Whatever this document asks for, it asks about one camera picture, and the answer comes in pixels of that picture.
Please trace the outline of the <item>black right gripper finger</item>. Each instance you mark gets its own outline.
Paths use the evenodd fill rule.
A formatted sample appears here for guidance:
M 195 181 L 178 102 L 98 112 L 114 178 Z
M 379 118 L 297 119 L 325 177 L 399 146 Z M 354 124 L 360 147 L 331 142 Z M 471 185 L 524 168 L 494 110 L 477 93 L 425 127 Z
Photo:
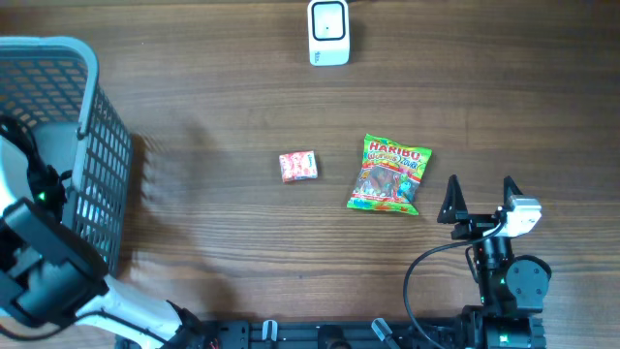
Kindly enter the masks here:
M 468 208 L 456 174 L 449 177 L 446 196 L 437 216 L 440 224 L 466 222 L 469 218 Z
M 503 180 L 503 198 L 504 206 L 511 206 L 511 200 L 514 197 L 520 197 L 523 193 L 520 191 L 514 180 L 510 175 L 506 176 Z

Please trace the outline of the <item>green Haribo gummy bag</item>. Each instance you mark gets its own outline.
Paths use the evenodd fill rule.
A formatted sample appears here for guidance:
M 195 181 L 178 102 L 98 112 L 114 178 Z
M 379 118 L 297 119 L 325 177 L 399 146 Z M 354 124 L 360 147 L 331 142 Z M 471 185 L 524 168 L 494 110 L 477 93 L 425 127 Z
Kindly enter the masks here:
M 430 148 L 366 134 L 360 172 L 346 207 L 418 215 L 415 196 L 431 156 Z

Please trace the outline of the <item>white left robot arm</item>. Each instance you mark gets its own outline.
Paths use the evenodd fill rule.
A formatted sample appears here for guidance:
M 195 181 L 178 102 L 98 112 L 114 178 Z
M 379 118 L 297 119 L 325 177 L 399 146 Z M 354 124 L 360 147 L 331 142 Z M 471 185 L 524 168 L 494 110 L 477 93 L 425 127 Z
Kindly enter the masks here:
M 100 253 L 63 225 L 71 175 L 43 161 L 27 125 L 2 116 L 2 310 L 33 329 L 99 328 L 125 348 L 205 347 L 207 331 L 193 313 L 112 277 Z

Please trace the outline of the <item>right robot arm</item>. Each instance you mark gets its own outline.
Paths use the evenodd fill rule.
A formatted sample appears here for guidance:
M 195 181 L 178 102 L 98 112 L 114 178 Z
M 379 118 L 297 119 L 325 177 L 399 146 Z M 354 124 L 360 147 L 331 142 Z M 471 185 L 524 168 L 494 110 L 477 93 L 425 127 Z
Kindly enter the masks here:
M 542 218 L 538 199 L 524 195 L 509 176 L 495 212 L 473 214 L 456 175 L 449 178 L 437 221 L 452 224 L 451 238 L 466 247 L 466 261 L 479 287 L 480 305 L 457 317 L 456 348 L 544 348 L 542 321 L 551 268 L 532 255 L 516 256 L 512 240 L 530 233 Z

